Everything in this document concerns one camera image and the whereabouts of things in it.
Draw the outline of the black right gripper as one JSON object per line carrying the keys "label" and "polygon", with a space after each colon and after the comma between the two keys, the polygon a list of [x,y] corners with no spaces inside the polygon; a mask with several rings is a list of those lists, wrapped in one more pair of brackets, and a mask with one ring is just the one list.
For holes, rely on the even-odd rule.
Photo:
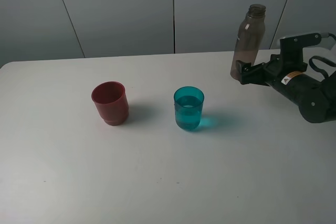
{"label": "black right gripper", "polygon": [[298,95],[310,87],[310,77],[304,74],[307,64],[302,53],[272,54],[266,64],[252,66],[236,61],[237,80],[242,84],[268,84],[282,95]]}

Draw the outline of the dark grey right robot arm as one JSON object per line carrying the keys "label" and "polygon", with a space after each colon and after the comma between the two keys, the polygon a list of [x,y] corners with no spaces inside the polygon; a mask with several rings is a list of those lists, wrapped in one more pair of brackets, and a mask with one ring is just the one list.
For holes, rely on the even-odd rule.
{"label": "dark grey right robot arm", "polygon": [[314,60],[335,67],[335,62],[321,56],[313,56],[305,63],[302,53],[272,54],[269,62],[255,66],[237,60],[238,81],[272,87],[297,105],[302,117],[310,123],[334,121],[335,73],[329,75]]}

